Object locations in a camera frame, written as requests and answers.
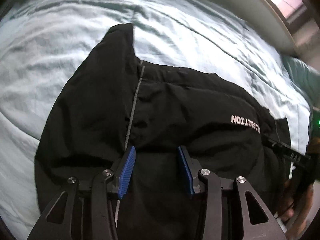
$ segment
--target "black fabric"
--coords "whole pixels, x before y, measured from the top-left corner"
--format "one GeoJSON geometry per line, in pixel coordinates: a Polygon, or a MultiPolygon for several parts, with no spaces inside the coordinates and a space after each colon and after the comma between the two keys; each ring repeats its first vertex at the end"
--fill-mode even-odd
{"type": "Polygon", "coordinates": [[[287,120],[275,120],[244,89],[216,74],[141,64],[132,42],[131,24],[112,27],[55,102],[35,158],[40,210],[68,177],[91,180],[123,154],[142,76],[129,136],[136,163],[120,204],[119,239],[194,238],[199,202],[183,192],[180,145],[220,177],[246,177],[274,212],[290,164],[262,146],[256,127],[231,119],[250,119],[261,134],[290,145],[287,120]]]}
{"type": "Polygon", "coordinates": [[[0,239],[1,240],[16,240],[11,234],[10,230],[7,228],[2,218],[0,217],[0,239]]]}

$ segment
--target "metal bolt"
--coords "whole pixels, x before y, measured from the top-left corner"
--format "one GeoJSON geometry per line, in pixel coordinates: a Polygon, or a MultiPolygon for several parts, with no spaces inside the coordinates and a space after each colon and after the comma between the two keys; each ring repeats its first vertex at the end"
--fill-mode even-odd
{"type": "Polygon", "coordinates": [[[106,169],[106,170],[104,170],[104,171],[102,172],[102,174],[103,174],[104,176],[110,176],[110,175],[112,174],[112,170],[106,169]]]}
{"type": "Polygon", "coordinates": [[[73,184],[77,181],[77,179],[75,177],[70,177],[67,181],[69,184],[73,184]]]}
{"type": "Polygon", "coordinates": [[[210,171],[207,169],[202,169],[200,172],[202,175],[209,175],[210,174],[210,171]]]}
{"type": "Polygon", "coordinates": [[[239,181],[240,183],[245,183],[245,177],[239,176],[237,177],[237,181],[239,181]]]}

